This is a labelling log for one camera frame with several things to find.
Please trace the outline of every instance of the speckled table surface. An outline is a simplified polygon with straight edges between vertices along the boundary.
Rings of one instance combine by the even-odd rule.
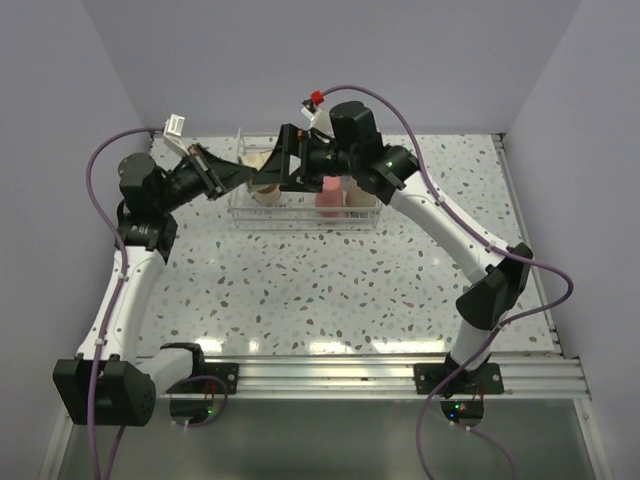
[[[223,157],[235,137],[198,138]],[[406,136],[389,143],[410,148]],[[486,228],[521,239],[490,136],[421,136],[440,186]],[[161,141],[152,155],[178,161]],[[384,208],[372,232],[247,232],[224,199],[196,199],[174,216],[179,238],[152,293],[138,354],[165,342],[198,341],[210,355],[440,353],[460,318],[455,300],[468,285],[457,265],[419,227]],[[516,307],[540,305],[531,280]],[[494,351],[554,350],[546,318],[509,327]]]

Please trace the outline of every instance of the white wall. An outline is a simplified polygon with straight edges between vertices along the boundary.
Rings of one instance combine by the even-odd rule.
[[[576,279],[560,340],[624,480],[640,477],[639,20],[637,0],[584,0],[507,135],[534,247]]]
[[[340,83],[418,131],[504,132],[579,0],[83,0],[142,119],[233,133],[299,122]],[[399,130],[383,109],[379,126]]]
[[[56,359],[92,323],[113,247],[84,168],[141,122],[77,0],[0,2],[0,477],[36,478],[57,413]],[[96,168],[113,209],[123,141]]]

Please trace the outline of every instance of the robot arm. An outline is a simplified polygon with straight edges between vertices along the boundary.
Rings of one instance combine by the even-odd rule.
[[[171,212],[201,194],[215,200],[250,180],[256,170],[217,158],[198,144],[181,153],[180,163],[168,172],[143,153],[130,155],[118,167],[124,197],[118,232],[127,250],[127,277],[101,339],[100,326],[122,278],[122,255],[116,251],[111,279],[89,334],[75,358],[58,360],[53,372],[76,424],[87,424],[88,385],[97,345],[102,347],[95,394],[97,425],[146,425],[156,395],[204,373],[204,355],[197,344],[164,345],[156,356],[136,366],[136,342],[151,291],[175,240],[177,225]]]
[[[351,175],[363,190],[406,215],[435,239],[472,283],[456,301],[463,322],[445,362],[443,374],[448,375],[481,348],[500,318],[515,305],[530,267],[480,244],[440,204],[446,202],[491,245],[526,258],[532,258],[533,253],[523,243],[512,248],[484,229],[436,184],[436,192],[430,192],[416,157],[404,147],[383,145],[371,110],[361,102],[339,104],[328,116],[312,101],[303,105],[312,125],[322,126],[322,138],[313,129],[306,132],[283,125],[272,156],[253,182],[278,183],[285,191],[317,191],[323,175]],[[300,166],[288,174],[291,156],[299,158]],[[469,375],[461,381],[471,381],[488,356],[486,349],[465,368]]]
[[[177,225],[170,213],[200,194],[215,200],[250,180],[255,185],[277,184],[283,191],[316,192],[322,188],[326,175],[351,175],[363,190],[417,223],[451,255],[472,283],[456,302],[463,322],[445,360],[444,376],[481,348],[500,318],[517,301],[529,267],[479,244],[442,210],[440,203],[446,201],[496,247],[532,258],[526,245],[509,247],[483,229],[437,185],[436,195],[432,195],[416,157],[404,147],[383,145],[371,110],[361,102],[339,104],[328,116],[315,105],[305,102],[305,107],[312,128],[282,125],[276,146],[259,172],[225,162],[197,144],[185,148],[175,138],[173,149],[184,156],[172,171],[160,169],[147,154],[134,154],[121,162],[120,190],[128,212],[120,209],[118,230],[130,265],[102,341],[96,424],[145,425],[153,413],[157,394],[182,379],[202,374],[204,357],[196,344],[165,345],[158,355],[134,366],[136,339],[149,296],[175,239]],[[299,160],[295,169],[291,168],[291,157]],[[105,300],[76,357],[59,360],[54,370],[56,387],[76,424],[87,423],[91,362],[96,342],[101,342],[100,324],[121,275],[120,261],[116,252]],[[445,395],[472,381],[488,357],[486,349],[466,367],[466,375],[458,380],[461,383],[450,385]]]

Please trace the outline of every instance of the purple cable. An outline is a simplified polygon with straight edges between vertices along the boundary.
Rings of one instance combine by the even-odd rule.
[[[133,135],[136,133],[154,134],[157,132],[162,132],[162,129],[135,128],[133,130],[127,130],[125,132],[114,135],[113,137],[103,142],[102,145],[100,145],[96,149],[96,151],[93,152],[93,155],[91,155],[91,158],[89,159],[89,163],[87,163],[85,182],[87,185],[87,193],[89,194],[89,199],[91,200],[91,203],[93,204],[94,208],[97,210],[98,214],[100,215],[104,223],[107,225],[107,227],[109,227],[111,234],[114,236],[114,238],[116,239],[116,242],[118,243],[118,248],[120,249],[120,254],[122,255],[121,278],[119,278],[118,282],[116,283],[116,287],[113,290],[113,295],[111,295],[111,298],[109,299],[109,303],[104,313],[102,323],[100,324],[100,329],[98,330],[98,339],[100,340],[104,340],[104,336],[107,333],[107,326],[109,325],[109,320],[111,318],[111,315],[113,314],[113,309],[116,306],[116,302],[118,301],[120,291],[122,290],[122,287],[124,285],[124,281],[125,281],[124,279],[126,278],[126,275],[127,275],[127,270],[129,268],[129,265],[128,265],[129,259],[127,257],[127,250],[125,248],[124,241],[122,240],[122,238],[120,237],[120,234],[118,233],[118,228],[109,219],[109,216],[104,211],[104,209],[100,206],[100,203],[96,198],[96,195],[93,191],[93,185],[91,183],[91,172],[93,171],[93,165],[95,164],[96,159],[98,158],[98,155],[100,155],[100,153],[102,153],[102,151],[105,148],[107,148],[107,146],[111,145],[116,140],[119,140],[123,137]],[[96,420],[95,420],[96,383],[98,381],[98,368],[100,366],[101,354],[102,354],[102,345],[101,344],[96,345],[96,350],[93,356],[93,363],[91,365],[91,375],[89,377],[89,394],[87,398],[87,426],[89,429],[89,448],[91,450],[91,455],[93,459],[94,480],[101,480],[100,460],[98,456],[98,443],[96,441]],[[116,437],[116,440],[114,442],[114,448],[112,449],[112,452],[111,452],[113,455],[113,458],[115,458],[115,453],[118,449],[120,438],[122,438],[122,433],[124,433],[124,427],[121,427],[120,430],[121,431],[118,432],[119,437],[118,436]],[[107,471],[111,472],[111,466],[107,467]]]
[[[222,415],[222,412],[224,412],[224,410],[227,408],[227,403],[229,402],[229,387],[227,387],[226,383],[224,383],[218,377],[214,377],[213,375],[200,375],[197,377],[185,378],[184,380],[181,380],[180,382],[178,382],[178,385],[184,385],[186,383],[194,383],[194,382],[217,383],[219,386],[222,387],[222,392],[224,393],[224,400],[222,400],[222,406],[220,407],[220,410],[218,411],[218,413],[216,413],[215,415],[209,415],[204,421],[200,423],[189,424],[187,425],[187,428],[204,427],[205,425],[212,424],[218,418],[220,418],[220,415]]]
[[[424,158],[422,156],[422,150],[420,149],[420,145],[418,144],[418,139],[416,138],[416,135],[413,132],[413,129],[411,128],[411,126],[409,125],[407,120],[404,118],[404,116],[400,113],[400,111],[395,106],[393,106],[384,97],[381,97],[377,93],[375,93],[375,92],[373,92],[373,91],[371,91],[371,90],[369,90],[367,88],[360,87],[358,85],[338,85],[336,87],[332,87],[332,88],[329,88],[328,90],[325,90],[324,92],[322,92],[322,95],[326,96],[326,95],[329,95],[330,93],[338,92],[338,91],[341,91],[341,90],[354,90],[356,92],[360,92],[360,93],[364,93],[366,95],[369,95],[369,96],[375,98],[376,100],[378,100],[380,103],[384,104],[387,108],[389,108],[389,110],[391,110],[394,113],[394,115],[398,118],[398,120],[400,121],[400,123],[404,127],[405,131],[407,132],[407,135],[409,135],[409,138],[411,139],[411,143],[413,144],[413,148],[416,151],[416,156],[418,158],[418,165],[420,167],[420,172],[422,173],[424,181],[425,181],[425,183],[427,185],[427,189],[431,193],[431,195],[436,197],[436,188],[435,188],[435,185],[433,184],[433,182],[431,181],[431,178],[429,177],[429,174],[427,172],[427,167],[426,167]],[[556,268],[556,267],[554,267],[552,265],[548,265],[546,263],[538,262],[537,260],[532,260],[532,259],[529,259],[529,258],[526,258],[526,257],[521,257],[519,255],[514,255],[511,252],[508,252],[506,250],[503,250],[503,249],[495,247],[487,239],[485,239],[481,234],[476,232],[470,225],[468,225],[462,218],[460,218],[460,216],[446,202],[440,202],[440,205],[442,206],[444,211],[449,215],[449,217],[451,217],[451,219],[453,219],[453,221],[455,221],[471,237],[473,237],[475,240],[480,242],[480,244],[482,244],[484,247],[486,247],[486,248],[488,248],[490,250],[493,250],[494,252],[497,252],[497,253],[499,253],[500,255],[502,255],[502,256],[504,256],[506,258],[510,258],[512,260],[515,260],[515,261],[518,261],[518,262],[521,262],[521,263],[525,263],[527,265],[531,265],[533,267],[537,267],[537,268],[540,268],[540,269],[543,269],[543,270],[547,270],[549,272],[555,273],[556,275],[559,275],[560,277],[562,277],[565,280],[565,282],[567,282],[567,291],[564,293],[564,295],[562,295],[557,300],[554,300],[553,302],[550,302],[550,303],[548,303],[546,305],[542,305],[540,307],[536,307],[536,308],[533,308],[531,310],[527,310],[525,312],[519,313],[517,315],[509,317],[509,318],[503,320],[502,322],[500,322],[498,327],[496,327],[496,329],[494,329],[491,332],[491,334],[489,335],[487,340],[482,344],[482,346],[478,349],[478,351],[476,353],[474,353],[471,356],[471,358],[469,358],[466,362],[464,362],[462,365],[460,365],[456,370],[454,370],[447,378],[445,378],[442,382],[440,382],[440,384],[438,386],[436,386],[431,391],[431,393],[429,394],[429,396],[425,400],[425,402],[424,402],[424,404],[423,404],[423,406],[422,406],[422,408],[420,410],[420,415],[418,416],[418,424],[416,426],[416,447],[418,449],[418,457],[420,458],[420,464],[422,465],[422,469],[424,470],[424,472],[427,475],[427,477],[430,478],[431,480],[433,480],[435,477],[433,476],[433,473],[429,469],[429,467],[427,465],[427,462],[426,462],[426,459],[424,458],[424,452],[422,451],[422,428],[421,428],[422,427],[422,422],[424,420],[424,416],[425,416],[425,414],[427,412],[427,408],[429,407],[430,402],[433,400],[433,398],[451,380],[453,380],[456,376],[458,376],[468,365],[471,364],[471,362],[473,362],[476,358],[478,358],[482,354],[482,352],[484,352],[487,348],[489,348],[489,346],[491,345],[493,340],[495,340],[495,338],[498,336],[498,333],[500,332],[500,330],[503,327],[505,327],[505,326],[509,325],[511,322],[514,322],[514,321],[519,320],[521,318],[528,317],[530,315],[534,315],[536,313],[540,313],[540,312],[543,312],[545,310],[549,310],[551,308],[557,307],[561,303],[565,302],[571,296],[571,294],[573,293],[573,289],[574,289],[573,280],[571,279],[571,277],[566,272],[564,272],[564,271],[560,270],[559,268]],[[502,453],[507,457],[507,461],[509,462],[509,465],[511,466],[512,478],[516,479],[517,478],[517,471],[516,471],[516,468],[515,468],[515,463],[513,461],[513,458],[507,452],[507,450],[502,445],[500,445],[499,442],[494,440],[489,435],[487,435],[485,433],[482,433],[482,432],[475,432],[473,429],[472,429],[472,431],[476,435],[479,435],[480,437],[484,438],[485,440],[488,440],[489,442],[493,443],[498,449],[500,449],[502,451]]]
[[[116,453],[118,453],[118,447],[122,440],[122,435],[127,427],[121,425],[116,433],[116,438],[113,439],[113,445],[111,445],[111,452],[109,452],[109,459],[107,460],[107,468],[104,471],[104,479],[109,480],[111,478],[111,470],[113,470],[113,464],[116,461]]]

